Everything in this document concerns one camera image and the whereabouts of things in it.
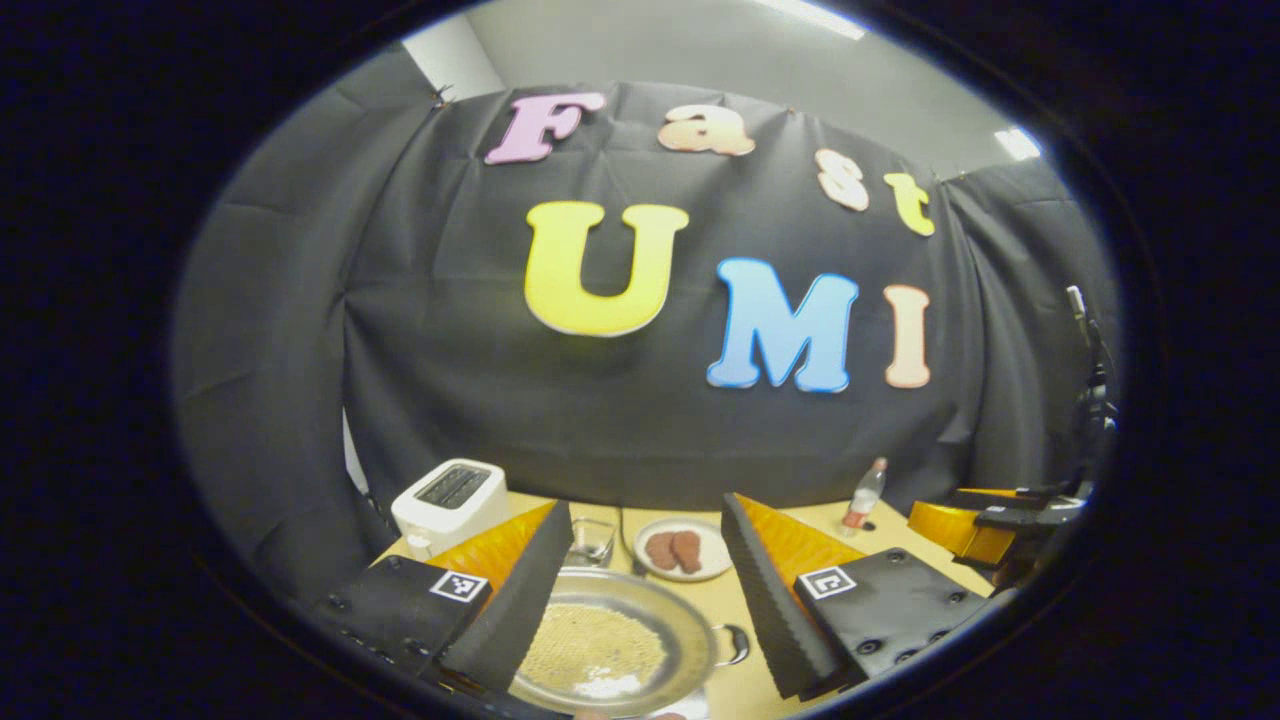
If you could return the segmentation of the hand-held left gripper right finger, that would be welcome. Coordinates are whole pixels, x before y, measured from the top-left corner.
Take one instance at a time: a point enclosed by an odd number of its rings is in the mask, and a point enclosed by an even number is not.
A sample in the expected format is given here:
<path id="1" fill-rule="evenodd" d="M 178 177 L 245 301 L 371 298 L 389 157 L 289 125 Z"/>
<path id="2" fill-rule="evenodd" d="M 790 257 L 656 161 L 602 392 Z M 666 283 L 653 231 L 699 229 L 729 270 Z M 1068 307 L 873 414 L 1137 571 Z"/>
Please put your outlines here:
<path id="1" fill-rule="evenodd" d="M 989 598 L 901 547 L 863 553 L 739 493 L 721 534 L 785 700 L 860 684 L 940 643 Z"/>

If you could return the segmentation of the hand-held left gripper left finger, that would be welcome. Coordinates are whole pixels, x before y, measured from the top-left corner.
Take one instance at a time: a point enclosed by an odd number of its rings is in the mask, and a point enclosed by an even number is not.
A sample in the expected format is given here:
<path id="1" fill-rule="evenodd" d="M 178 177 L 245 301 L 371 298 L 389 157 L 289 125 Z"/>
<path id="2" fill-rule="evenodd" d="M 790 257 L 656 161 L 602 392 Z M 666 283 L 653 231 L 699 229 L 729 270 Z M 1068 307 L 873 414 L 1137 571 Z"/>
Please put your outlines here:
<path id="1" fill-rule="evenodd" d="M 326 629 L 404 676 L 504 692 L 572 539 L 570 505 L 541 503 L 428 561 L 388 555 L 311 610 Z"/>

